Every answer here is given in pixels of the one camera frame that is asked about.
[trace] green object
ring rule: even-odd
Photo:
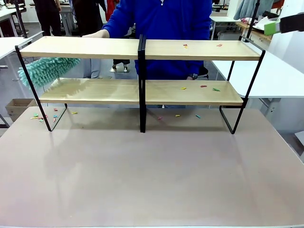
[[[27,64],[29,77],[35,87],[42,87],[61,77],[80,62],[79,58],[41,58]],[[22,83],[30,88],[24,70],[18,71]]]
[[[275,33],[280,33],[280,21],[276,21],[273,23],[269,23],[267,25],[264,25],[264,34],[266,36],[271,36]]]

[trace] brown box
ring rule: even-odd
[[[11,120],[15,122],[28,107],[32,106],[37,106],[34,99],[12,99],[5,108]]]

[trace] hand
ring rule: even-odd
[[[85,38],[110,38],[110,34],[109,34],[108,30],[103,29],[96,33],[85,35],[82,37],[85,37]]]

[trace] black watch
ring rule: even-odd
[[[189,77],[192,77],[193,80],[198,79],[199,75],[198,74],[189,74]]]

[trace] blue sweater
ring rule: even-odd
[[[136,23],[136,38],[207,40],[212,0],[121,0],[104,25],[110,38],[122,38]],[[198,74],[202,61],[147,60],[147,79],[184,80]]]

